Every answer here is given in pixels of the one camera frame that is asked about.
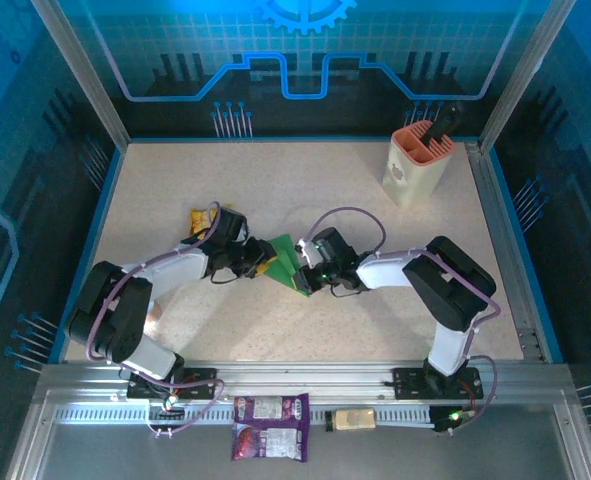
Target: white container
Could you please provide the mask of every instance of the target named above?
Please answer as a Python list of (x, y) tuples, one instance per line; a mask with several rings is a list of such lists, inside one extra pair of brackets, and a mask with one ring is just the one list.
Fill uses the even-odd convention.
[(455, 151), (446, 135), (441, 144), (432, 139), (426, 147), (420, 141), (432, 124), (422, 120), (400, 128), (391, 137), (382, 187), (401, 208), (417, 205), (433, 193)]

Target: aluminum frame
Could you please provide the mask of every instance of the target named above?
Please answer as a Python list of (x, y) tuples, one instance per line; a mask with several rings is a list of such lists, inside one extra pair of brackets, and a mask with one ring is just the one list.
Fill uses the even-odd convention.
[(539, 70), (553, 41), (566, 22), (576, 0), (551, 0), (515, 70), (480, 135), (481, 150), (488, 154), (504, 130), (532, 78)]
[(31, 2), (115, 147), (122, 154), (126, 153), (131, 138), (59, 2), (57, 0), (31, 0)]
[(491, 159), (482, 153), (477, 142), (465, 145), (524, 358), (560, 362), (557, 344), (550, 345), (546, 336)]
[[(295, 394), (303, 390), (314, 406), (399, 407), (411, 405), (452, 405), (451, 400), (395, 400), (392, 387), (383, 381), (392, 378), (396, 367), (421, 367), (422, 362), (387, 363), (267, 363), (267, 362), (191, 362), (198, 367), (218, 369), (226, 382), (222, 404), (230, 404), (236, 395)], [(483, 382), (492, 381), (492, 370), (475, 363)], [(494, 404), (553, 405), (560, 438), (570, 470), (578, 480), (591, 480), (591, 432), (582, 413), (568, 367), (526, 362), (500, 362)], [(147, 405), (146, 400), (127, 400), (127, 381), (118, 377), (119, 368), (105, 364), (71, 363), (48, 365), (43, 369), (24, 422), (20, 439), (6, 478), (39, 478), (53, 428), (66, 423), (58, 409), (66, 405), (95, 406), (116, 410)], [(95, 424), (117, 422), (97, 417)], [(130, 421), (146, 428), (146, 419)]]

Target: glass panel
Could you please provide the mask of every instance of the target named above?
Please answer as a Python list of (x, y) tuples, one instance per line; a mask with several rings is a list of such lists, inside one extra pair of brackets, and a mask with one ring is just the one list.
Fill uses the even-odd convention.
[(477, 135), (545, 0), (67, 0), (134, 137), (390, 135), (461, 100)]
[(113, 152), (30, 2), (0, 2), (0, 478), (54, 330), (18, 318), (59, 324)]
[(496, 148), (562, 354), (591, 385), (591, 1), (575, 5)]

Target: work surface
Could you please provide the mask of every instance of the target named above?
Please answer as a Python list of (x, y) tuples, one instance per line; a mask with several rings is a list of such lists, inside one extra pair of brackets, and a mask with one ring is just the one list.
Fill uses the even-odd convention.
[[(474, 353), (521, 359), (499, 268), (463, 145), (424, 204), (401, 211), (380, 186), (388, 142), (132, 144), (124, 159), (95, 261), (144, 261), (188, 235), (189, 211), (211, 200), (248, 218), (251, 234), (304, 235), (327, 210), (344, 205), (374, 213), (388, 231), (383, 252), (424, 246), (446, 235), (495, 279), (501, 316), (484, 325)], [(357, 252), (379, 241), (358, 213), (335, 226)], [(222, 279), (229, 273), (220, 272)], [(148, 333), (187, 359), (412, 360), (430, 350), (435, 320), (410, 288), (384, 288), (337, 299), (306, 298), (260, 277), (229, 285), (186, 284), (162, 298)], [(83, 358), (69, 347), (67, 359)]]

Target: black mounting plate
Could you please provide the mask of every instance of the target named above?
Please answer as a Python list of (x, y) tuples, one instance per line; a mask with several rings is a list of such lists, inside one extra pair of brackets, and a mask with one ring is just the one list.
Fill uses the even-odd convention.
[(470, 387), (476, 400), (484, 398), (482, 381), (476, 368), (461, 369), (452, 386), (441, 396), (426, 382), (423, 368), (394, 368), (392, 373), (391, 386), (395, 390), (395, 400), (468, 400), (470, 395), (462, 388), (460, 381)]
[[(216, 368), (184, 368), (182, 379), (186, 382), (196, 382), (217, 377)], [(131, 374), (128, 382), (126, 398), (163, 400), (163, 388), (158, 391), (151, 388), (150, 384), (139, 375)], [(179, 398), (183, 400), (211, 400), (215, 395), (215, 385), (202, 385), (199, 387), (180, 390)]]

